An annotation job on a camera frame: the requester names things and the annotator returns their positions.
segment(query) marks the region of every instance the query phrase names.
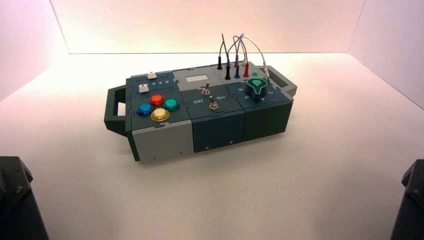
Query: black knob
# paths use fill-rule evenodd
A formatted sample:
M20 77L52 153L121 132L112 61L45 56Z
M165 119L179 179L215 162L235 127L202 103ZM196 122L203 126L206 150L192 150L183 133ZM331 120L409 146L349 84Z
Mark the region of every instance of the black knob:
M221 56L218 57L218 67L216 69L218 69L218 70L223 69L223 66L221 66Z
M231 77L230 77L230 66L229 66L229 64L227 64L227 66L225 68L226 68L225 80L230 80Z
M235 75L234 75L234 78L235 79L239 79L240 78L239 68L240 68L239 65L237 65L237 67L235 68Z
M268 82L263 78L251 78L246 81L245 92L255 101L265 96Z

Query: white label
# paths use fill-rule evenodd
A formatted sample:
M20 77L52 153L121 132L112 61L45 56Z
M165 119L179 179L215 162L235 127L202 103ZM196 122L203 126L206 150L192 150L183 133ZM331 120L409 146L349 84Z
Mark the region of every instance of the white label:
M187 82L201 81L201 80L207 80L207 79L208 79L208 76L206 76L206 75L189 76L189 77L185 78L185 80L187 80Z

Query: black wire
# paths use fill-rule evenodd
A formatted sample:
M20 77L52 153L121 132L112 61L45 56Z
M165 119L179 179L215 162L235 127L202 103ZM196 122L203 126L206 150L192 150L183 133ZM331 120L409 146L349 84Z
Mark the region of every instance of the black wire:
M221 43L221 47L219 48L219 56L221 56L221 50L223 49L224 42Z
M230 67L230 57L228 56L228 52L227 52L227 47L225 45L225 40L224 40L224 34L221 33L221 37L222 37L222 43L224 44L224 50L225 50L225 54L226 54L226 65L227 68Z

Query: green push button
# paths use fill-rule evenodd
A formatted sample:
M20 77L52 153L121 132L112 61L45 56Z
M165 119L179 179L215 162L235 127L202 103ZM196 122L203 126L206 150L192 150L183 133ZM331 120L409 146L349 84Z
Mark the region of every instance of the green push button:
M163 108L166 109L166 110L168 110L168 111L170 111L170 112L172 112L172 111L175 111L178 108L180 108L180 104L175 99L168 99L163 104Z

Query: blue push button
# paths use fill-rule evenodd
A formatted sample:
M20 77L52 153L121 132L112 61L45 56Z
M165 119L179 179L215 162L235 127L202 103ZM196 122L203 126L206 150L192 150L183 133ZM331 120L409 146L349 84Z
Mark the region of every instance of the blue push button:
M150 114L153 112L154 108L152 105L148 104L148 103L144 103L141 104L138 107L138 111L137 111L137 115L142 116L142 117L146 117L146 116L150 116Z

